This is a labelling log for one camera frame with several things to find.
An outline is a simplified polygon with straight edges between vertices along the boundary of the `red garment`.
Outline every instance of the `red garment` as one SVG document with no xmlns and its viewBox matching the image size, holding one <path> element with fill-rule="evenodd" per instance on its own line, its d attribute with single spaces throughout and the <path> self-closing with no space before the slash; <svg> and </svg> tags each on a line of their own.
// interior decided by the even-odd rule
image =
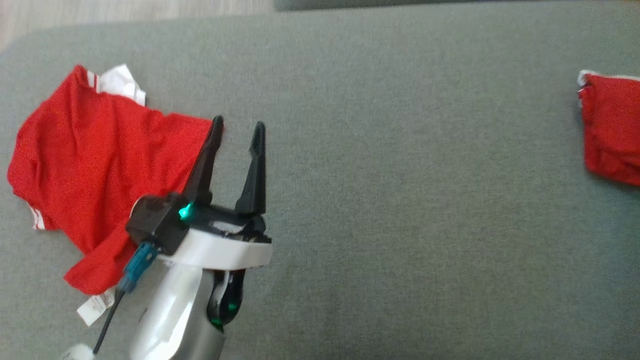
<svg viewBox="0 0 640 360">
<path fill-rule="evenodd" d="M 135 251 L 124 228 L 133 204 L 182 190 L 210 125 L 98 94 L 80 65 L 29 116 L 7 178 L 84 254 L 65 275 L 71 286 L 95 295 L 118 282 Z"/>
<path fill-rule="evenodd" d="M 578 83 L 587 168 L 640 186 L 640 78 L 583 70 Z"/>
</svg>

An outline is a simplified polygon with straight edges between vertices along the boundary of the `wooden floor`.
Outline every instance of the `wooden floor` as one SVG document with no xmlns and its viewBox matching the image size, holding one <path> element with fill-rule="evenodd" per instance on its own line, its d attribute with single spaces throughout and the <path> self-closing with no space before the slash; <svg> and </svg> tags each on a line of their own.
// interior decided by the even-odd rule
<svg viewBox="0 0 640 360">
<path fill-rule="evenodd" d="M 60 25 L 273 12 L 272 0 L 0 0 L 0 51 Z"/>
</svg>

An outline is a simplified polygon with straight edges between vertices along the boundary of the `gray tablecloth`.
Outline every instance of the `gray tablecloth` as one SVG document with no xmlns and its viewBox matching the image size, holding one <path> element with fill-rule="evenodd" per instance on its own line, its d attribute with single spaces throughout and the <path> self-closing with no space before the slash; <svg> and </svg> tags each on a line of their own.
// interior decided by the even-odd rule
<svg viewBox="0 0 640 360">
<path fill-rule="evenodd" d="M 60 28 L 0 54 L 0 162 L 75 63 L 127 63 L 148 105 L 227 116 L 231 205 L 268 129 L 271 266 L 224 359 L 640 357 L 640 192 L 588 174 L 580 69 L 640 75 L 623 3 L 481 3 Z M 0 358 L 93 345 L 63 281 L 81 257 L 0 183 Z M 163 275 L 125 298 L 123 359 Z"/>
</svg>

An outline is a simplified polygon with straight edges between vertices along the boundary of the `blue cable connector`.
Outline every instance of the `blue cable connector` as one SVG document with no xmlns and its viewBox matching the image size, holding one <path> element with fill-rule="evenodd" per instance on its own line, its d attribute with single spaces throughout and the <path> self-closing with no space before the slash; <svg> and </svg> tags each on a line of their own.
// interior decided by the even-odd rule
<svg viewBox="0 0 640 360">
<path fill-rule="evenodd" d="M 141 243 L 127 266 L 125 266 L 124 276 L 118 282 L 116 290 L 122 290 L 125 293 L 132 292 L 136 288 L 142 273 L 154 262 L 157 255 L 158 250 L 155 246 L 147 242 Z"/>
</svg>

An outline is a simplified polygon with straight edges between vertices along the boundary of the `black cable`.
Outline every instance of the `black cable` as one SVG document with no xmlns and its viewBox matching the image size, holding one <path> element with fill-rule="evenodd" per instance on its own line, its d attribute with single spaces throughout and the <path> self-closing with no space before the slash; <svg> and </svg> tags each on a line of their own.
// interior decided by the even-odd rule
<svg viewBox="0 0 640 360">
<path fill-rule="evenodd" d="M 109 324 L 111 323 L 113 313 L 116 312 L 116 308 L 118 308 L 118 304 L 122 300 L 122 297 L 124 296 L 124 294 L 125 294 L 124 291 L 116 289 L 116 293 L 113 298 L 113 306 L 111 306 L 111 310 L 109 310 L 109 314 L 107 315 L 107 320 L 104 321 L 104 325 L 102 326 L 102 331 L 100 332 L 100 336 L 98 337 L 98 342 L 96 342 L 95 346 L 93 347 L 94 355 L 98 354 L 98 351 L 100 350 L 100 346 L 104 341 L 104 336 L 107 334 L 107 330 L 109 329 Z"/>
</svg>

